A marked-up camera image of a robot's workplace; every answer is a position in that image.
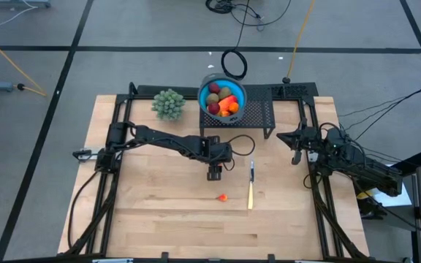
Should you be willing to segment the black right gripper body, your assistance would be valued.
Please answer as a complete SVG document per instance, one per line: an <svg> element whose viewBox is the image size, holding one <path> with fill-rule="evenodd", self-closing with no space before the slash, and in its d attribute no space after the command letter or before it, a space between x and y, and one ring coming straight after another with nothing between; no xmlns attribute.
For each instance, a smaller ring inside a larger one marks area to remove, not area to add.
<svg viewBox="0 0 421 263"><path fill-rule="evenodd" d="M315 139L315 128L309 126L301 126L295 131L294 151L295 154L292 157L293 164L299 164L301 161L302 150L310 149L310 144Z"/></svg>

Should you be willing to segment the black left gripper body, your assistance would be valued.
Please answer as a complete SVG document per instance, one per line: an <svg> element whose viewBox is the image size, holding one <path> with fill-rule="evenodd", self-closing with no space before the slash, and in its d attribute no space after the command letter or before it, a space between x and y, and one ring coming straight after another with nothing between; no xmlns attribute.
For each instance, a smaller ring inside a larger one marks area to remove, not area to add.
<svg viewBox="0 0 421 263"><path fill-rule="evenodd" d="M232 161L232 146L229 142L221 142L219 136L204 137L204 162L220 164Z"/></svg>

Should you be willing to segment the red-yellow toy mango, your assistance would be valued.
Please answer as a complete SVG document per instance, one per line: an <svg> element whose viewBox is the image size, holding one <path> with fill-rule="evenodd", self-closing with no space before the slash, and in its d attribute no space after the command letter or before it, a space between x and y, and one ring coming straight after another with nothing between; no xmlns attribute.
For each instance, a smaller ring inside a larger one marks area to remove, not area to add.
<svg viewBox="0 0 421 263"><path fill-rule="evenodd" d="M224 99L222 99L221 101L219 101L219 106L220 106L220 110L221 111L228 111L230 105L232 103L237 103L238 99L235 95L230 95Z"/></svg>

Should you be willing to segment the blue collapsible bowl grey rim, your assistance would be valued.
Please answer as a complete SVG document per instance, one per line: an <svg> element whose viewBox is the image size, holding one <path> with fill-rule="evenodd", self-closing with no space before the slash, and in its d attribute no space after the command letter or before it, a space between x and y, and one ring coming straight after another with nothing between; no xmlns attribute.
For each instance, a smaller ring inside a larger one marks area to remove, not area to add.
<svg viewBox="0 0 421 263"><path fill-rule="evenodd" d="M206 98L211 94L209 90L209 85L211 83L222 85L223 87L228 87L230 89L232 95L236 97L237 103L239 104L239 109L236 113L223 117L211 114L208 111ZM200 108L204 111L204 113L225 124L231 124L242 120L246 109L246 103L248 102L246 89L237 80L233 80L222 73L214 73L204 77L198 91L197 98Z"/></svg>

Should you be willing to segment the black perforated metal shelf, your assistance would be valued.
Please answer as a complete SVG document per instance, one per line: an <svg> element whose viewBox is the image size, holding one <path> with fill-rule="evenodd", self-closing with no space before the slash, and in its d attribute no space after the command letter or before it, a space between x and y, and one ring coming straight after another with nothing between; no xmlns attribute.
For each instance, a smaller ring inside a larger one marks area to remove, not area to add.
<svg viewBox="0 0 421 263"><path fill-rule="evenodd" d="M200 110L200 134L209 129L262 129L267 140L276 127L270 86L245 85L247 93L243 117L234 123L225 124Z"/></svg>

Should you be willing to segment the black perforated plate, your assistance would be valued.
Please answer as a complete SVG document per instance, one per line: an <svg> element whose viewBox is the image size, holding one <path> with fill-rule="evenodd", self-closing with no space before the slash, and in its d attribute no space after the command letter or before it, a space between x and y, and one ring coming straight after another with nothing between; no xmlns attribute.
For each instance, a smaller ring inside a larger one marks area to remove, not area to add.
<svg viewBox="0 0 421 263"><path fill-rule="evenodd" d="M290 83L270 87L273 98L288 99L302 96L318 96L315 83Z"/></svg>

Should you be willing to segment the green toy grape bunch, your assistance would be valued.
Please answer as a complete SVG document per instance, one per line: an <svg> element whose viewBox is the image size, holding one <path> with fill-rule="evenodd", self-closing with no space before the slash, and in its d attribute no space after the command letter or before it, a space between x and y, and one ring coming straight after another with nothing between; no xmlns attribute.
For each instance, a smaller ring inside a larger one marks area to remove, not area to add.
<svg viewBox="0 0 421 263"><path fill-rule="evenodd" d="M160 91L154 96L151 110L156 117L165 121L177 121L183 113L183 106L186 100L172 89Z"/></svg>

